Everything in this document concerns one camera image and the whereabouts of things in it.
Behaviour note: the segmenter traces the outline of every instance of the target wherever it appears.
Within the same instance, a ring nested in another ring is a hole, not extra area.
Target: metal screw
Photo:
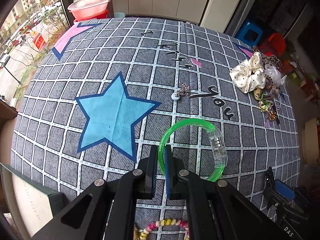
[[[187,171],[187,170],[181,170],[181,171],[179,171],[179,174],[180,174],[181,176],[187,176],[187,175],[189,175],[189,171]]]
[[[226,185],[228,185],[228,182],[227,182],[226,180],[220,179],[220,180],[218,181],[218,186],[219,186],[219,187],[225,187]]]
[[[134,176],[139,176],[139,175],[142,174],[142,170],[136,169],[136,170],[134,170],[132,173],[134,174]]]
[[[94,184],[99,187],[102,186],[104,184],[104,180],[103,179],[96,179]]]

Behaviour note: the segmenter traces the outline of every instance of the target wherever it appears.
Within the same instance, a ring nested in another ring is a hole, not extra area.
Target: green bracelet
[[[216,181],[217,179],[220,178],[224,170],[224,167],[227,165],[227,162],[228,162],[227,152],[224,147],[223,138],[219,129],[215,128],[214,125],[211,124],[210,122],[202,119],[198,119],[198,118],[190,118],[190,119],[185,119],[180,122],[177,122],[176,124],[171,126],[169,130],[167,130],[167,132],[163,135],[160,141],[159,149],[158,149],[158,162],[160,165],[160,170],[162,174],[165,175],[163,150],[164,150],[164,145],[166,141],[169,139],[170,135],[173,134],[177,129],[179,129],[180,127],[188,126],[188,125],[195,125],[195,126],[202,127],[208,133],[210,144],[212,146],[212,152],[214,155],[213,157],[215,160],[215,169],[211,174],[211,176],[207,178],[207,180]]]

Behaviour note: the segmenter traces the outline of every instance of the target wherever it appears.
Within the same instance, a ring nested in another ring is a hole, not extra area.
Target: white scrunchie
[[[250,60],[244,60],[238,66],[230,71],[230,77],[236,87],[243,93],[258,88],[264,88],[266,85],[266,75],[262,65],[262,55],[255,52]]]

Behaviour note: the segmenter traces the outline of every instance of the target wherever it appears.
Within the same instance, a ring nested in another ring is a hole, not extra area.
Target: gray checkered bedsheet
[[[122,71],[131,96],[162,102],[135,126],[137,159],[147,157],[152,144],[175,122],[196,117],[212,122],[224,135],[228,165],[223,177],[265,214],[262,196],[264,171],[272,166],[275,177],[295,186],[299,176],[296,122],[288,96],[279,111],[280,126],[265,128],[266,116],[252,94],[243,94],[230,80],[229,70],[245,59],[232,37],[199,26],[162,19],[125,18],[94,20],[101,25],[73,38],[61,60],[51,52],[30,82],[22,100],[12,141],[11,164],[29,178],[64,192],[69,200],[97,178],[118,179],[137,164],[106,143],[76,153],[85,117],[75,97],[101,93]],[[173,61],[163,43],[177,43],[183,62]],[[190,68],[189,57],[202,63]],[[193,93],[206,93],[214,85],[224,100],[221,108],[213,98],[171,94],[190,85]],[[229,106],[229,121],[223,109]],[[181,128],[170,137],[175,156],[185,166],[206,178],[214,168],[208,136],[201,128]],[[187,218],[184,201],[167,200],[164,176],[158,170],[156,196],[138,201],[136,224],[144,228],[163,218]],[[155,231],[148,239],[183,239],[176,226]]]

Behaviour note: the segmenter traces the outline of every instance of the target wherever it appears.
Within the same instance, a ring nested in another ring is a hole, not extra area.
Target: red lantern decoration
[[[38,33],[36,36],[34,36],[32,42],[35,44],[35,46],[37,47],[39,52],[41,52],[44,49],[44,47],[46,46],[46,42],[40,33]]]

